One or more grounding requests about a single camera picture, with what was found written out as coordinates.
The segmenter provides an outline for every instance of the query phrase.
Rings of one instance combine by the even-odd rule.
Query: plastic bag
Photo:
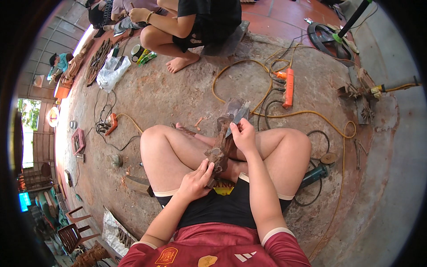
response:
[[[97,83],[99,87],[107,93],[110,93],[111,90],[113,90],[116,83],[120,80],[120,78],[122,78],[123,74],[131,65],[129,57],[125,56],[122,65],[117,70],[114,70],[119,60],[120,57],[107,58],[104,66],[97,75]]]

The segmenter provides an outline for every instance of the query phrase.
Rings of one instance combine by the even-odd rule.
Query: brown plastic chair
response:
[[[90,228],[89,225],[84,226],[82,228],[77,228],[77,225],[73,223],[58,230],[59,239],[61,240],[62,245],[64,246],[65,251],[68,254],[71,254],[76,249],[77,246],[79,246],[81,243],[85,242],[86,240],[89,240],[91,238],[94,238],[100,235],[100,234],[95,234],[95,235],[89,235],[87,237],[82,238],[80,236],[80,233],[89,228]]]
[[[92,217],[92,215],[85,215],[85,216],[81,216],[81,217],[78,217],[78,218],[73,218],[72,216],[71,216],[71,214],[72,213],[74,213],[74,212],[76,212],[76,211],[78,211],[78,210],[80,210],[80,209],[82,209],[83,207],[82,206],[80,206],[80,207],[78,207],[78,208],[76,208],[76,209],[74,209],[74,210],[72,210],[72,211],[69,211],[69,212],[67,212],[66,214],[65,214],[65,216],[67,216],[67,218],[70,220],[70,222],[71,223],[77,223],[77,222],[79,222],[79,221],[81,221],[81,220],[84,220],[84,219],[87,219],[87,218],[89,218],[89,217]]]

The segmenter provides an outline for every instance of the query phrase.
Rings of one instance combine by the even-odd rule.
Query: mug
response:
[[[142,47],[139,44],[135,45],[134,48],[132,48],[132,51],[131,51],[132,61],[136,63],[138,61],[139,57],[142,55],[143,52],[144,52],[144,47]]]

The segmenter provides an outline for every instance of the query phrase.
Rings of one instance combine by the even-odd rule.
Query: red tile floor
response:
[[[250,21],[249,30],[253,33],[292,40],[307,33],[308,23],[314,22],[344,26],[333,9],[318,0],[259,0],[255,3],[242,3],[242,19]],[[308,36],[296,39],[305,45],[313,46]]]

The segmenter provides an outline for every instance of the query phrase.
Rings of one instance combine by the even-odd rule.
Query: adidas logo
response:
[[[236,258],[238,258],[241,262],[247,261],[249,258],[252,258],[252,255],[255,255],[257,253],[256,251],[252,253],[244,253],[244,254],[235,254]]]

